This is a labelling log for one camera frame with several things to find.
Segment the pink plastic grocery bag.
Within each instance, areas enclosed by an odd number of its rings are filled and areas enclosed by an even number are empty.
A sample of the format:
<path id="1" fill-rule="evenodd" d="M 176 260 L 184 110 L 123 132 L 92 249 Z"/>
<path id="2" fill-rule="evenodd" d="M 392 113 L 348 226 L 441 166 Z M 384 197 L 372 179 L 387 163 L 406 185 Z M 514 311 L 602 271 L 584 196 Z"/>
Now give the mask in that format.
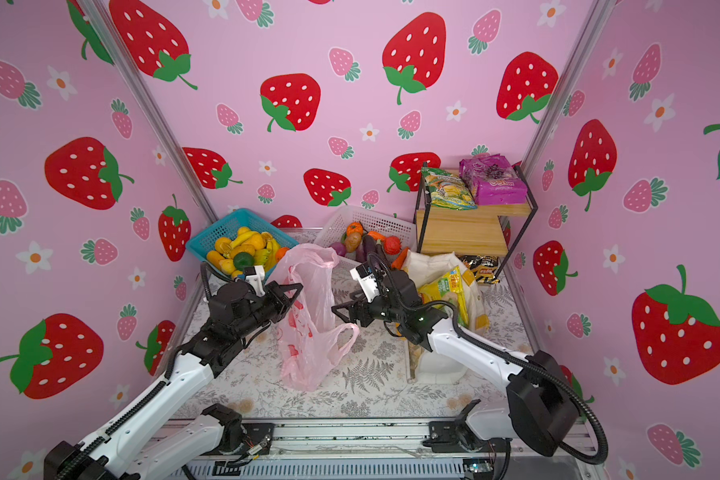
<path id="1" fill-rule="evenodd" d="M 339 256 L 333 249 L 304 243 L 290 249 L 269 277 L 269 284 L 302 285 L 276 329 L 281 380 L 288 388 L 317 390 L 359 337 L 357 325 L 339 322 L 332 312 L 332 273 L 338 265 Z"/>

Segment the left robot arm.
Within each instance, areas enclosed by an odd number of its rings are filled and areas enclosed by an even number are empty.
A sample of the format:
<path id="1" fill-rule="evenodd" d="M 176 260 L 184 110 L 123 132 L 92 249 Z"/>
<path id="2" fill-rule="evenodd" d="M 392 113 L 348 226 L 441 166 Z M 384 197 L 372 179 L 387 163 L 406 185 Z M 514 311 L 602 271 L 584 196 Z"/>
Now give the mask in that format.
<path id="1" fill-rule="evenodd" d="M 164 479 L 196 457 L 218 450 L 247 461 L 260 451 L 241 415 L 221 404 L 187 426 L 151 441 L 198 391 L 233 362 L 259 334 L 280 322 L 296 303 L 300 283 L 264 282 L 258 274 L 210 289 L 201 268 L 209 317 L 170 356 L 167 368 L 123 412 L 75 445 L 61 442 L 45 457 L 46 479 Z"/>

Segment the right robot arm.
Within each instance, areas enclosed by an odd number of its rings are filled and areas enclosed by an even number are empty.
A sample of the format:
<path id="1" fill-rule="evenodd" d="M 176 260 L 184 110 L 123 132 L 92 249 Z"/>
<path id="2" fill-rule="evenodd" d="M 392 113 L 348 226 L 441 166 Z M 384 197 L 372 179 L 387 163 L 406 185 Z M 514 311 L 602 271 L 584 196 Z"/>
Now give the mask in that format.
<path id="1" fill-rule="evenodd" d="M 359 327 L 374 321 L 394 324 L 397 335 L 409 343 L 454 360 L 504 389 L 507 405 L 502 411 L 514 436 L 535 453 L 551 457 L 562 450 L 590 465 L 607 460 L 602 423 L 551 355 L 511 351 L 462 327 L 457 306 L 445 300 L 422 301 L 409 276 L 391 270 L 376 254 L 353 268 L 351 276 L 359 290 L 331 308 L 342 321 Z"/>

